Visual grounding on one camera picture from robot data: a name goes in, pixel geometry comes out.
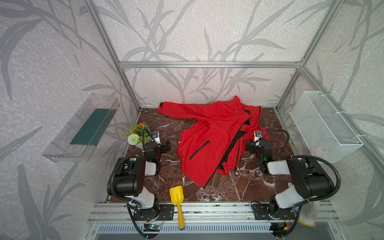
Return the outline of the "red jacket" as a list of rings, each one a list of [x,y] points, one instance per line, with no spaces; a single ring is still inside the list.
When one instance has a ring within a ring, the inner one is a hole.
[[[177,154],[181,171],[201,188],[215,173],[225,176],[236,171],[246,141],[252,141],[256,131],[266,134],[259,125],[263,108],[242,104],[238,97],[210,105],[162,102],[158,112],[173,119],[195,120],[182,131]]]

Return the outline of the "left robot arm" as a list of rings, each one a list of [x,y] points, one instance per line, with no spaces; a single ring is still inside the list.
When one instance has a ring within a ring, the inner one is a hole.
[[[142,156],[119,158],[107,184],[109,196],[127,202],[127,207],[136,212],[160,210],[156,196],[144,186],[145,177],[160,172],[161,156],[171,150],[169,142],[161,144],[159,133],[144,127],[142,134],[129,138],[133,142],[142,142]]]

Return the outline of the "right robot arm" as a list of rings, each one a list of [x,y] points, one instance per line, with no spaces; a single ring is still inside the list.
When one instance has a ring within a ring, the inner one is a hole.
[[[286,135],[287,141],[279,153],[279,159],[273,159],[273,147],[266,138],[276,132]],[[312,155],[297,155],[282,158],[290,135],[285,130],[274,130],[266,134],[254,131],[254,140],[246,142],[246,150],[259,153],[259,167],[265,175],[286,175],[292,179],[292,185],[281,193],[271,197],[267,205],[270,215],[277,215],[288,209],[298,208],[307,203],[321,201],[334,196],[341,187],[338,170],[328,161]]]

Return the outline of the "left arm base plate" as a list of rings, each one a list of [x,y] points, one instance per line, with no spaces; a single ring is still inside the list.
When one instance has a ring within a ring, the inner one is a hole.
[[[174,219],[175,206],[173,204],[155,204],[152,208],[135,210],[135,221],[172,221]]]

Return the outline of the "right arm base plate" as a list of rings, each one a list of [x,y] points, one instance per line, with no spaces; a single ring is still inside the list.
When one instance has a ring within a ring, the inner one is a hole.
[[[269,204],[262,204],[260,202],[251,202],[250,207],[254,213],[255,220],[274,221],[274,220],[295,220],[296,211],[290,209],[270,209]]]

